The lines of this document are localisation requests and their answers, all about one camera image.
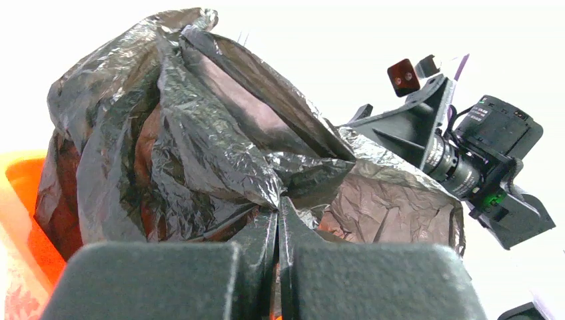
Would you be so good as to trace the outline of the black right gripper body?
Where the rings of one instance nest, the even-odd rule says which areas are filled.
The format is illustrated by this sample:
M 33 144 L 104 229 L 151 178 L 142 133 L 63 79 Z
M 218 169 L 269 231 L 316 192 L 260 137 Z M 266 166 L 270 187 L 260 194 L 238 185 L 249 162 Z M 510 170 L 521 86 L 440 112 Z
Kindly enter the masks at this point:
M 433 76 L 403 106 L 341 125 L 340 136 L 350 146 L 358 143 L 358 151 L 364 137 L 425 173 L 452 173 L 455 148 L 437 130 L 446 124 L 454 91 L 454 80 Z

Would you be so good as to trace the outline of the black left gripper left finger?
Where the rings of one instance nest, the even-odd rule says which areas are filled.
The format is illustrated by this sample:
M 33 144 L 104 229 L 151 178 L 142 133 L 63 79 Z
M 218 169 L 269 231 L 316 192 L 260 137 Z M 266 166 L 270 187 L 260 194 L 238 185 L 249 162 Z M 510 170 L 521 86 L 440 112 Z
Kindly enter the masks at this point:
M 225 243 L 88 245 L 68 262 L 42 319 L 268 319 L 276 213 Z

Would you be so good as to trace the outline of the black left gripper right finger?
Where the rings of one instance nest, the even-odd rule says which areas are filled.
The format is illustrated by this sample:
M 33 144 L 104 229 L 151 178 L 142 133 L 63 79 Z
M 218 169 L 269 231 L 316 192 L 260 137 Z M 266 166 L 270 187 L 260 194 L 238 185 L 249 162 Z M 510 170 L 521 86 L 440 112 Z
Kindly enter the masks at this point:
M 279 204 L 284 319 L 484 319 L 459 256 L 429 243 L 331 243 Z

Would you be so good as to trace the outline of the black plastic trash bag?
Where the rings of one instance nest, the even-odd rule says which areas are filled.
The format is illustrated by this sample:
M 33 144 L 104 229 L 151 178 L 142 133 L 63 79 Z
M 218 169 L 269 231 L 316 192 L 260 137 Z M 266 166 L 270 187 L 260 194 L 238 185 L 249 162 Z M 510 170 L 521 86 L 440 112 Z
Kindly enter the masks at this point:
M 222 241 L 290 204 L 346 241 L 464 252 L 459 201 L 332 126 L 216 24 L 212 9 L 151 15 L 52 84 L 34 217 L 65 259 L 99 241 Z

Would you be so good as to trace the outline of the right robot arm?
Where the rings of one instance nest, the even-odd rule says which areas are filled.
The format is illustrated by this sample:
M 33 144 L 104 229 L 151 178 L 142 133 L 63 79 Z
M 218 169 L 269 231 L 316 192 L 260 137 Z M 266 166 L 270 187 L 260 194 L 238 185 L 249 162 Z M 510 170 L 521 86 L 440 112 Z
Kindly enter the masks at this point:
M 542 126 L 489 95 L 459 112 L 452 105 L 455 88 L 454 80 L 435 75 L 402 107 L 373 115 L 365 105 L 348 127 L 467 202 L 471 217 L 505 249 L 554 228 L 542 202 L 514 182 Z

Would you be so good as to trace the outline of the orange plastic trash bin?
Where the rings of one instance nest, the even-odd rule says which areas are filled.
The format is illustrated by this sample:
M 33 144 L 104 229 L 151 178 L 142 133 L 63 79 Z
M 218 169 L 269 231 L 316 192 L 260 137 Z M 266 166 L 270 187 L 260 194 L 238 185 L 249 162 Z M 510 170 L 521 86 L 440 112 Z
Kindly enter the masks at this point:
M 2 319 L 38 319 L 65 267 L 33 217 L 45 155 L 1 154 Z

